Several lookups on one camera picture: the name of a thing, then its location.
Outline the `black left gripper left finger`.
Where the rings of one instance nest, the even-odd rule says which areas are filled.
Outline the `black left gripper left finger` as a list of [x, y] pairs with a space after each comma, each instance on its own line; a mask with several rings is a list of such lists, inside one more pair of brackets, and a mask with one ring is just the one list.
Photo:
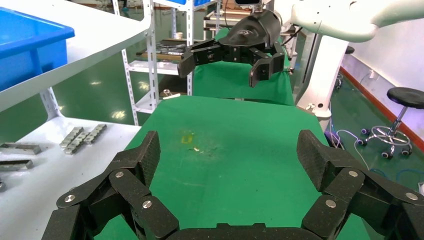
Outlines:
[[140, 240], [169, 238], [179, 221], [150, 191], [160, 154], [156, 131], [138, 147], [118, 152], [102, 173], [57, 199], [42, 238], [92, 240], [117, 216]]

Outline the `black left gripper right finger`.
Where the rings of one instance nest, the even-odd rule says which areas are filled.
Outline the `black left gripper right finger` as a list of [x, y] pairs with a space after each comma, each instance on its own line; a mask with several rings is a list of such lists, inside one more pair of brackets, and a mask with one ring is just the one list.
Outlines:
[[324, 145], [308, 129], [298, 135], [296, 152], [320, 197], [301, 227], [334, 240], [351, 215], [367, 222], [387, 240], [424, 237], [424, 198], [366, 169], [346, 150]]

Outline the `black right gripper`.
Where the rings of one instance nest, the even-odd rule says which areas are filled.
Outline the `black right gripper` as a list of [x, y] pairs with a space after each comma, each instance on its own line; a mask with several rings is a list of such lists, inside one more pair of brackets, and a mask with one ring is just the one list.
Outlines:
[[285, 67], [285, 51], [278, 41], [281, 23], [277, 18], [243, 18], [225, 37], [208, 39], [186, 48], [177, 64], [180, 78], [196, 66], [215, 62], [251, 64], [248, 85], [254, 88]]

